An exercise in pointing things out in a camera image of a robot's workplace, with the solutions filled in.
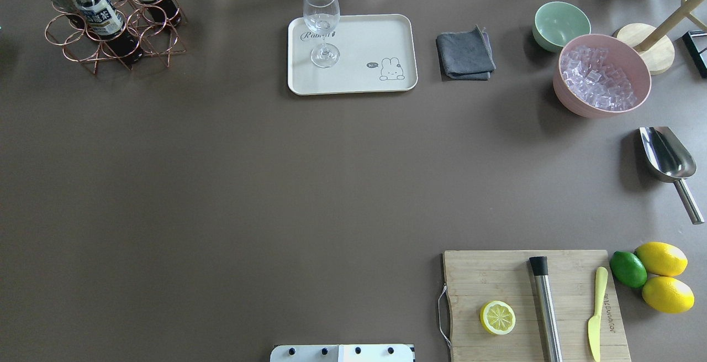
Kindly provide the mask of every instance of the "black muddler tip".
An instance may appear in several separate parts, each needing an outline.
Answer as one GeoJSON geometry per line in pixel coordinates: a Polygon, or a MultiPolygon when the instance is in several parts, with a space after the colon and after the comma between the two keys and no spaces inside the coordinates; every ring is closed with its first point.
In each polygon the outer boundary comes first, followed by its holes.
{"type": "Polygon", "coordinates": [[[547,275],[547,257],[546,256],[530,257],[528,259],[528,261],[530,261],[530,266],[532,268],[533,275],[535,275],[535,276],[547,275]]]}

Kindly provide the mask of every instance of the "pink bowl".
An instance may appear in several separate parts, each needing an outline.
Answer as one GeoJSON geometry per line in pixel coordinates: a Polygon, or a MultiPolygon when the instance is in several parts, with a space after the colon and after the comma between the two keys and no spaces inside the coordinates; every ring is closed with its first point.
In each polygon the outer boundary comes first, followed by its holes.
{"type": "Polygon", "coordinates": [[[634,89],[634,95],[638,98],[638,102],[633,108],[625,111],[607,111],[589,105],[589,103],[584,102],[581,98],[577,97],[575,93],[570,91],[570,88],[562,79],[560,60],[558,60],[555,67],[555,75],[553,75],[552,78],[552,85],[553,88],[555,88],[557,98],[566,108],[586,118],[606,118],[633,111],[644,103],[648,94],[651,92],[651,73],[646,63],[643,61],[643,58],[641,58],[641,55],[639,55],[636,50],[629,47],[629,45],[623,41],[609,35],[587,34],[570,40],[561,50],[560,58],[580,45],[586,45],[586,47],[589,48],[608,48],[609,53],[606,56],[605,62],[611,63],[614,67],[620,67],[624,73],[626,73],[626,77],[629,79],[629,82],[631,82],[631,87],[634,89]]]}

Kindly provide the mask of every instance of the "glass base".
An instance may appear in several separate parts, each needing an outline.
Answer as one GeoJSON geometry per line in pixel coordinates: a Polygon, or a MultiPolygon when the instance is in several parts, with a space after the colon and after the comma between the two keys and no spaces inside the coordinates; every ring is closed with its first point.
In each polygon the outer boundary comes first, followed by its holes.
{"type": "Polygon", "coordinates": [[[332,67],[339,61],[339,48],[336,45],[323,43],[312,50],[312,62],[318,67],[332,67]]]}

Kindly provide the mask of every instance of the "yellow knife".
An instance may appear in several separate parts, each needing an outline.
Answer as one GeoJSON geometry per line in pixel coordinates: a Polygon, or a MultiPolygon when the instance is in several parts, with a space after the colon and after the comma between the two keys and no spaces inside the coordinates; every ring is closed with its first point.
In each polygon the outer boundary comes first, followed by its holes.
{"type": "Polygon", "coordinates": [[[597,278],[594,280],[594,316],[589,318],[587,329],[589,333],[589,348],[596,362],[601,362],[602,356],[599,352],[599,329],[602,326],[602,305],[604,304],[604,293],[606,292],[606,280],[609,273],[606,268],[597,268],[597,278]]]}

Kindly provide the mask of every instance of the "green lime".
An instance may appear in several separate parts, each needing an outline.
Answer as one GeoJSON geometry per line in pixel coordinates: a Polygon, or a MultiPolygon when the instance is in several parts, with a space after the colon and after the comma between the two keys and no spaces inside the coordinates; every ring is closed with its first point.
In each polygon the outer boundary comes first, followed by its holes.
{"type": "Polygon", "coordinates": [[[646,283],[648,277],[646,267],[643,266],[639,257],[636,257],[636,254],[617,251],[611,257],[609,266],[616,279],[628,287],[638,288],[646,283]]]}

